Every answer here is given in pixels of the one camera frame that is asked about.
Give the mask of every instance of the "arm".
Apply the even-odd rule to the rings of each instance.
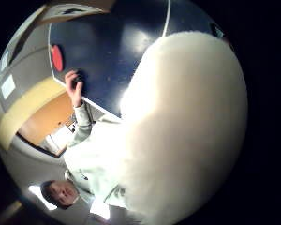
[[[73,80],[77,77],[76,71],[69,71],[65,75],[66,91],[71,99],[74,112],[77,119],[77,127],[72,139],[67,143],[67,147],[74,146],[84,141],[92,130],[91,115],[86,110],[86,105],[82,101],[81,90],[83,83],[77,82],[76,86],[72,86]]]

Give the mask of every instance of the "dark blue surface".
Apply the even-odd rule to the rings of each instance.
[[[201,31],[212,35],[211,23],[215,22],[194,3],[186,0],[171,0],[166,35],[182,31]]]
[[[163,32],[167,1],[119,1],[110,14],[54,23],[50,43],[61,47],[64,74],[79,68],[82,94],[108,112],[120,115],[120,99],[145,50]]]

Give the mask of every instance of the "man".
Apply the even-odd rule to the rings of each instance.
[[[66,90],[78,123],[64,153],[68,168],[66,180],[42,183],[42,195],[62,209],[75,203],[79,196],[88,204],[95,199],[98,203],[126,208],[125,191],[113,173],[117,157],[114,151],[111,152],[119,144],[116,134],[120,133],[121,125],[97,121],[92,126],[92,119],[81,98],[83,83],[74,82],[77,77],[77,71],[73,70],[65,75]]]

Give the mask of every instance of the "man's hand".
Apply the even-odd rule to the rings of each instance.
[[[77,78],[78,74],[77,71],[71,70],[65,75],[65,83],[66,83],[66,91],[69,97],[71,98],[72,105],[74,107],[80,107],[81,106],[81,90],[83,83],[77,82],[76,86],[73,87],[72,83],[75,78]]]

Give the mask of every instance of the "white line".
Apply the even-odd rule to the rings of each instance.
[[[167,29],[168,29],[168,25],[169,25],[169,20],[170,20],[170,0],[168,0],[167,19],[166,19],[165,27],[163,29],[162,37],[164,37],[166,35]]]
[[[52,73],[53,77],[55,78],[54,71],[53,71],[53,68],[52,68],[52,61],[51,61],[51,44],[50,44],[51,26],[52,26],[52,24],[50,23],[49,24],[49,31],[48,31],[48,54],[49,54],[49,64],[50,64],[50,68],[51,68],[51,73]]]

